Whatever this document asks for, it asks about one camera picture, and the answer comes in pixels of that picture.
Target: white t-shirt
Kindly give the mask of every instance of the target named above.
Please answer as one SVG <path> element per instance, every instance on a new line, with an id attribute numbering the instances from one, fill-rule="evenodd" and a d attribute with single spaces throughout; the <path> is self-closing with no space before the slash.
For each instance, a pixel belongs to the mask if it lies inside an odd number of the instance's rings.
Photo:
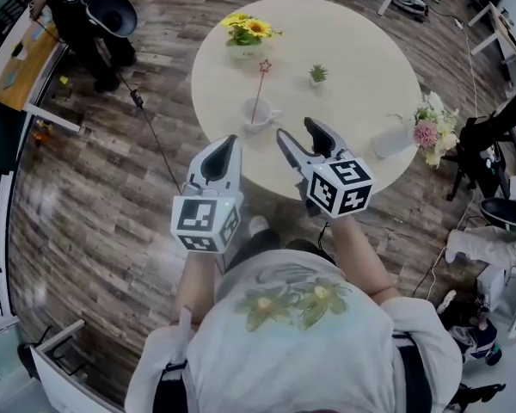
<path id="1" fill-rule="evenodd" d="M 187 347 L 201 413 L 405 411 L 402 360 L 392 334 L 415 339 L 443 411 L 462 358 L 432 304 L 376 305 L 319 256 L 268 251 L 219 281 L 216 304 Z M 151 333 L 126 396 L 127 413 L 152 411 L 176 327 Z"/>

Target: floral print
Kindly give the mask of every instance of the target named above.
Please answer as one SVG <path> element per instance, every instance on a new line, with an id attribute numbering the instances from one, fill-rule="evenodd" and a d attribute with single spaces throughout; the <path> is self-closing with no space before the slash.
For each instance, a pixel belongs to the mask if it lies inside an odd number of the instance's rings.
<path id="1" fill-rule="evenodd" d="M 341 296 L 351 292 L 324 278 L 314 282 L 298 283 L 272 289 L 248 290 L 245 299 L 238 305 L 236 312 L 247 314 L 247 330 L 258 329 L 266 320 L 292 324 L 289 309 L 300 310 L 298 321 L 302 330 L 309 329 L 329 310 L 340 315 L 347 309 Z"/>

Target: round table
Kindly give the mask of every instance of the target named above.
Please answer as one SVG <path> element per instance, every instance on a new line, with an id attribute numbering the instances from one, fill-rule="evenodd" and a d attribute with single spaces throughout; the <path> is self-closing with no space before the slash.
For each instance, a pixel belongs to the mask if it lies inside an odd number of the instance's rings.
<path id="1" fill-rule="evenodd" d="M 311 149 L 304 117 L 328 124 L 356 157 L 363 157 L 376 178 L 373 191 L 388 187 L 411 164 L 416 147 L 386 159 L 372 149 L 376 133 L 411 116 L 421 89 L 396 43 L 364 16 L 324 0 L 262 0 L 237 12 L 260 18 L 283 31 L 265 40 L 272 64 L 261 98 L 282 111 L 279 125 L 256 134 L 243 130 L 243 102 L 256 97 L 263 59 L 235 60 L 225 45 L 227 30 L 217 25 L 201 45 L 193 64 L 191 91 L 199 123 L 211 140 L 236 134 L 243 145 L 243 175 L 277 194 L 299 199 L 298 173 L 275 140 L 280 126 Z M 312 88 L 308 70 L 318 63 L 329 70 L 322 87 Z"/>

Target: red star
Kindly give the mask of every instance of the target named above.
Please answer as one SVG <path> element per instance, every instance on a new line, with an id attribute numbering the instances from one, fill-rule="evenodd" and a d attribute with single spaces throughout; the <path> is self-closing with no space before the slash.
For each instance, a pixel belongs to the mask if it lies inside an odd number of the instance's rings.
<path id="1" fill-rule="evenodd" d="M 262 73 L 268 73 L 269 72 L 269 68 L 271 67 L 272 65 L 270 64 L 269 61 L 264 61 L 263 63 L 260 63 L 260 72 Z"/>

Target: white mug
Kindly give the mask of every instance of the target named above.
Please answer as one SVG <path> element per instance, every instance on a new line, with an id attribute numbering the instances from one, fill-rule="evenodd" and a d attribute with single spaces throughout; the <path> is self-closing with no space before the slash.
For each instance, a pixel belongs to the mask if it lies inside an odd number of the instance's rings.
<path id="1" fill-rule="evenodd" d="M 271 104 L 263 98 L 249 98 L 243 103 L 243 127 L 247 132 L 256 133 L 266 128 L 281 115 L 280 110 L 273 110 Z"/>

